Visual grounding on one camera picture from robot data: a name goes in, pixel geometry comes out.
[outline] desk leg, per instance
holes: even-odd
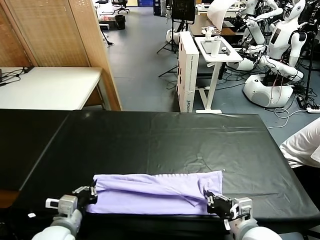
[[[212,73],[212,78],[210,82],[210,88],[208,92],[208,96],[206,97],[204,89],[199,89],[199,93],[201,96],[201,100],[203,102],[204,110],[196,110],[196,113],[214,113],[214,114],[221,114],[221,110],[212,110],[211,109],[211,104],[214,99],[214,94],[218,82],[218,76],[219,76],[219,71],[220,67],[222,65],[222,62],[216,62],[214,65],[213,73]]]
[[[226,69],[226,63],[223,62],[222,63],[222,66],[220,68],[220,71],[219,71],[219,76],[218,76],[218,79],[221,80],[222,79],[222,76],[224,75],[224,71]]]
[[[102,107],[105,110],[111,110],[111,107],[110,107],[110,104],[109,104],[108,95],[107,95],[107,92],[106,92],[106,88],[105,88],[105,84],[104,84],[104,81],[102,79],[102,76],[100,77],[100,80],[98,82],[97,89],[98,89],[100,97],[101,97],[101,99],[103,101]]]

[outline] white sleeve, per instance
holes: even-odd
[[[313,160],[320,163],[320,146],[317,147],[317,149],[311,154],[310,156]]]
[[[320,118],[314,120],[280,145],[292,168],[320,167]]]

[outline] white cardboard box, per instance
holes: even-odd
[[[191,113],[193,111],[198,62],[199,51],[190,32],[180,32],[176,89],[180,112],[183,113]]]

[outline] person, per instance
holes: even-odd
[[[313,203],[320,209],[319,193],[315,189],[320,183],[320,118],[290,136],[279,148]]]

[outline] trash can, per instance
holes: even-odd
[[[115,15],[114,19],[115,19],[115,24],[116,24],[117,29],[122,30],[122,29],[126,28],[126,25],[125,25],[126,17],[125,16]]]

